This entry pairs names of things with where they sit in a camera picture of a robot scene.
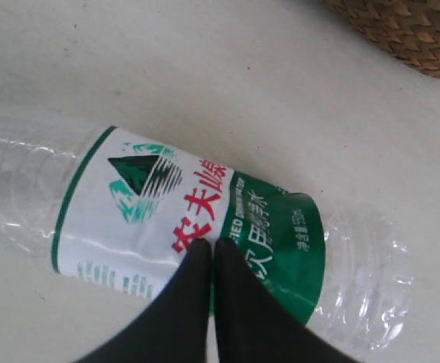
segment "plastic water bottle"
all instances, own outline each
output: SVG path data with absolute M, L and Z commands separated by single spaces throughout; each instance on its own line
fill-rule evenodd
M 0 107 L 0 243 L 51 264 L 57 217 L 104 127 Z M 321 295 L 307 326 L 357 357 L 400 333 L 410 305 L 406 249 L 383 215 L 317 201 L 326 244 Z

